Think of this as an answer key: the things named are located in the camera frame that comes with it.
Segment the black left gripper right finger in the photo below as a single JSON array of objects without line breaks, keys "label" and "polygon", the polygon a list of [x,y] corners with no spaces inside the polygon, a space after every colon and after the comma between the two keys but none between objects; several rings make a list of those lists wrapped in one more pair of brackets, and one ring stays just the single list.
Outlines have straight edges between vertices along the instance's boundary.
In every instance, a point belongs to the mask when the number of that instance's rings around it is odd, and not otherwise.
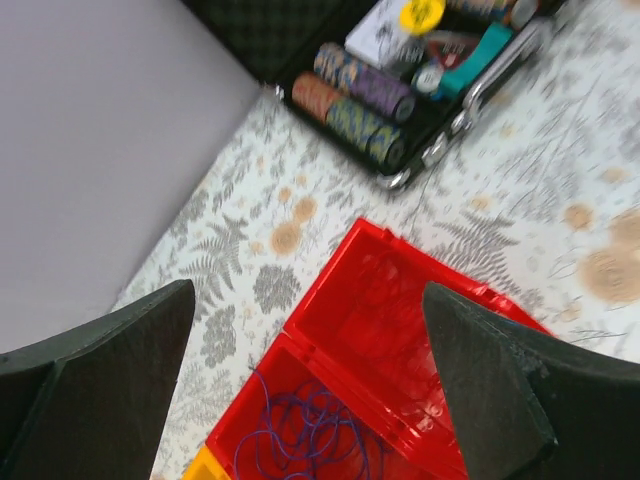
[{"label": "black left gripper right finger", "polygon": [[511,321],[434,282],[422,308],[470,478],[638,478],[638,364]]}]

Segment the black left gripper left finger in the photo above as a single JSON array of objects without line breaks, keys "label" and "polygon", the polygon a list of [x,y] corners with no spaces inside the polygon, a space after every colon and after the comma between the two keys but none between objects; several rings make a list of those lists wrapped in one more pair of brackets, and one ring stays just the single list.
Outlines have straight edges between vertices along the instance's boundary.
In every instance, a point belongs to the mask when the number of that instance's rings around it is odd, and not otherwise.
[{"label": "black left gripper left finger", "polygon": [[2,354],[2,478],[149,478],[194,312],[178,280]]}]

